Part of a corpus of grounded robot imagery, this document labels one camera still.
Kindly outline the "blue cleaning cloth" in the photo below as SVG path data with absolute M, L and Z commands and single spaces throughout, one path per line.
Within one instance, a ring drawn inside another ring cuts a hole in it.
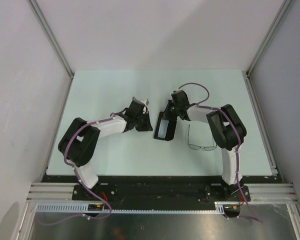
M 161 138 L 161 139 L 166 138 L 168 125 L 169 125 L 168 120 L 166 120 L 166 119 L 161 119 L 160 120 L 160 124 L 159 124 L 159 128 L 158 128 L 158 134 L 157 134 L 158 138 Z

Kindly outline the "black glasses case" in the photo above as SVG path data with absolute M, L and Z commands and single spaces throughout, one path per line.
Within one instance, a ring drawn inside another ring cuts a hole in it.
M 153 138 L 160 141 L 171 141 L 174 139 L 177 122 L 164 117 L 164 112 L 160 111 L 154 130 Z

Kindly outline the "thin wire-frame glasses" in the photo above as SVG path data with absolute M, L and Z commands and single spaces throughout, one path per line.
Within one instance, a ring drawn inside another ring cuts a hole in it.
M 204 133 L 202 127 L 189 125 L 187 129 L 187 146 L 191 150 L 203 150 L 206 152 L 214 151 L 217 149 L 213 137 L 207 133 Z

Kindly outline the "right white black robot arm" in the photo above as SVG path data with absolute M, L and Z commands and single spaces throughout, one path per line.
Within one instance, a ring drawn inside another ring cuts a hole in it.
M 177 119 L 196 121 L 209 125 L 214 142 L 221 148 L 222 180 L 226 185 L 220 188 L 221 196 L 232 201 L 239 194 L 235 185 L 242 179 L 240 173 L 240 148 L 247 135 L 246 127 L 233 106 L 220 108 L 190 103 L 183 90 L 174 91 L 164 111 L 159 113 L 154 138 L 163 141 L 174 139 Z

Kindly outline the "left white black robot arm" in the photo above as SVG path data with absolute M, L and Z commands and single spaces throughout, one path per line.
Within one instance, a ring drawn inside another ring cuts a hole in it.
M 98 140 L 133 129 L 153 131 L 148 105 L 147 98 L 138 100 L 133 97 L 129 107 L 111 113 L 106 119 L 87 122 L 77 117 L 66 130 L 57 148 L 64 163 L 72 168 L 79 183 L 84 186 L 83 194 L 88 199 L 95 200 L 101 193 L 97 185 L 99 177 L 91 164 Z

